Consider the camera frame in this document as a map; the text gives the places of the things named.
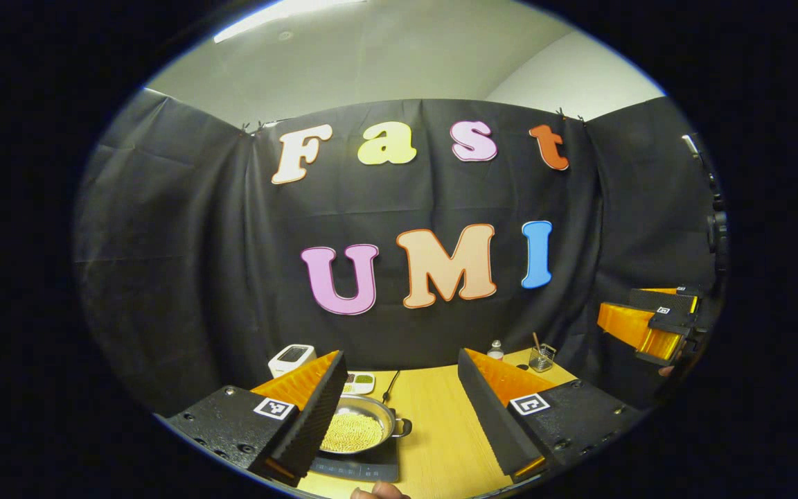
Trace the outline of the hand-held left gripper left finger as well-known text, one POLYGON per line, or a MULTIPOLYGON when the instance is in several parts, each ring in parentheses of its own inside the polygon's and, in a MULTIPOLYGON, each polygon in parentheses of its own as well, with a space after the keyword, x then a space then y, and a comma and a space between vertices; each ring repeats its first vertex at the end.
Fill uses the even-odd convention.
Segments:
POLYGON ((343 351, 332 351, 254 389, 216 389, 163 422, 199 450, 296 487, 319 452, 347 375, 343 351))

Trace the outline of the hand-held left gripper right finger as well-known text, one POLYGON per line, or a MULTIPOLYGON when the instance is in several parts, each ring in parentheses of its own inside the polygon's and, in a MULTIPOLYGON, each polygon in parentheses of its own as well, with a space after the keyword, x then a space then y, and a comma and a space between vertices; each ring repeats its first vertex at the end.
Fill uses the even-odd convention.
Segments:
POLYGON ((504 474, 550 479, 595 457, 645 413, 580 379, 552 383, 471 349, 457 376, 504 474))

